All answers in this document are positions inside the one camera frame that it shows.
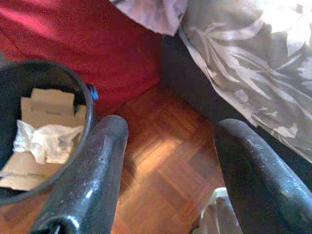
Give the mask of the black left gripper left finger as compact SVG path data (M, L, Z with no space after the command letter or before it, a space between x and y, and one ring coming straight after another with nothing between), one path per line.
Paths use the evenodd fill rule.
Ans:
M103 118L55 183L30 234L110 234L127 139L124 118Z

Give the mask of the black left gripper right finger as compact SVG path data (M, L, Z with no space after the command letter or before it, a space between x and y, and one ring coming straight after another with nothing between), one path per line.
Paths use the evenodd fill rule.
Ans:
M312 192L263 138L225 119L214 142L243 234L312 234Z

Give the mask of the white crumpled paper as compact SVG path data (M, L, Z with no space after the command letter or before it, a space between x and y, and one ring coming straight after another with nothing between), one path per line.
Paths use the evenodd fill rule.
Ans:
M243 234L225 187L213 191L190 234Z

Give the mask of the white crumpled tissue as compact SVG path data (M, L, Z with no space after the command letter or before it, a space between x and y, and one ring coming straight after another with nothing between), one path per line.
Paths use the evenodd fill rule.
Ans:
M44 125L34 128L18 120L13 152L30 152L39 164L64 164L74 150L74 139L83 131L83 126L67 127Z

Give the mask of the beige cardboard piece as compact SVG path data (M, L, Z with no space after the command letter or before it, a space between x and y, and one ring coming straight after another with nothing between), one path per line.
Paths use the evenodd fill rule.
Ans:
M45 125L78 127L85 124L86 106L74 110L75 94L57 89L32 89L30 97L22 97L21 120L34 128Z
M30 152L13 153L0 171L0 187L30 191L53 176L62 164L40 164Z

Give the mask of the blue fabric tag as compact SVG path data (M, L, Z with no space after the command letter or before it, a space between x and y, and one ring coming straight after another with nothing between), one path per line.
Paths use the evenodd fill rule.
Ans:
M98 100L99 96L98 96L98 91L96 89L96 87L92 84L87 83L86 87L89 89L89 92L91 94L91 97L93 100Z

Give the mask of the black round waste bin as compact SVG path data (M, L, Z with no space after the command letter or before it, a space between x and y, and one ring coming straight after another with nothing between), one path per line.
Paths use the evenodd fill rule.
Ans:
M70 159L46 182L29 192L0 188L0 207L23 201L53 185L84 152L85 142L95 124L92 95L86 83L75 72L59 63L43 60L7 64L0 68L0 169L13 153L16 122L21 117L20 99L29 97L33 88L59 89L74 93L74 104L86 105L84 130Z

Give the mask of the beige leaf print bed sheet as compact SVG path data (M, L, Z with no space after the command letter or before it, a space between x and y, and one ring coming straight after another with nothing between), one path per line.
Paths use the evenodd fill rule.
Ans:
M179 35L224 100L312 163L312 0L188 0Z

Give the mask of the large red cushion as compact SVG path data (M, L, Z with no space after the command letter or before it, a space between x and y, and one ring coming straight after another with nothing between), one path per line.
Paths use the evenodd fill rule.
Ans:
M160 39L109 0L0 0L0 52L67 66L95 85L100 113L160 82Z

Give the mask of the pink cartoon print blanket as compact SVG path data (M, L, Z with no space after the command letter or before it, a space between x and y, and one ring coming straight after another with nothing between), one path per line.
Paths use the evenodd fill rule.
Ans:
M174 36L186 12L188 0L110 0L110 3L145 28Z

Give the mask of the dark bed frame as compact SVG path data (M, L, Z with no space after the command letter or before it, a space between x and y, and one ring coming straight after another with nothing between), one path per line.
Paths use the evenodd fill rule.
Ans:
M312 192L312 164L263 128L252 126L242 114L220 97L195 64L178 35L164 36L160 48L162 83L214 124L229 118L246 123L269 144Z

